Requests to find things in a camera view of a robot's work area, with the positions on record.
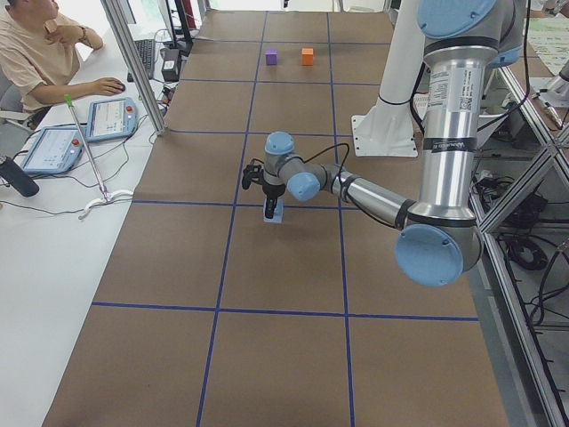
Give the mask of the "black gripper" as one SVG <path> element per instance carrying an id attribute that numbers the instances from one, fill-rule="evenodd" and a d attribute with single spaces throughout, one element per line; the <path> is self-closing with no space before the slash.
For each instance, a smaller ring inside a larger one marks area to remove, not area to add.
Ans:
<path id="1" fill-rule="evenodd" d="M 276 210 L 276 200 L 285 193 L 284 184 L 272 184 L 267 181 L 261 184 L 263 193 L 266 196 L 264 204 L 264 217 L 273 218 Z"/>

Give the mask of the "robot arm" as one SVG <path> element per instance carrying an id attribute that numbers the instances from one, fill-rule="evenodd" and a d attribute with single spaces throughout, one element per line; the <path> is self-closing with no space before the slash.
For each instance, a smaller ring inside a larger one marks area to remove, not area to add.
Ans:
<path id="1" fill-rule="evenodd" d="M 474 155 L 483 144 L 478 118 L 488 68 L 515 62 L 523 47 L 525 1 L 422 1 L 417 24 L 425 36 L 429 101 L 417 200 L 380 187 L 341 165 L 311 164 L 293 137 L 272 133 L 261 165 L 248 165 L 242 183 L 258 182 L 271 217 L 284 193 L 300 201 L 333 193 L 399 231 L 395 256 L 403 273 L 424 286 L 444 286 L 469 270 L 482 252 L 469 209 Z"/>

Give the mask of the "person right hand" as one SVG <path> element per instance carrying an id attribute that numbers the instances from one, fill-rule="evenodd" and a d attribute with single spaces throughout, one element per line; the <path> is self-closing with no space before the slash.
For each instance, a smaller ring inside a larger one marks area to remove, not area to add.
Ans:
<path id="1" fill-rule="evenodd" d="M 113 77 L 103 77 L 92 82 L 92 93 L 96 95 L 113 96 L 119 94 L 113 83 L 120 81 Z"/>

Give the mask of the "person left hand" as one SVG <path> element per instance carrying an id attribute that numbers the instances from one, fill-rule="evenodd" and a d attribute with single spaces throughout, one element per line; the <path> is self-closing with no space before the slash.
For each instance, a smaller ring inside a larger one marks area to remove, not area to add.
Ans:
<path id="1" fill-rule="evenodd" d="M 78 25 L 59 25 L 55 20 L 48 20 L 44 24 L 45 39 L 50 43 L 73 45 L 80 42 L 85 36 L 85 30 Z"/>

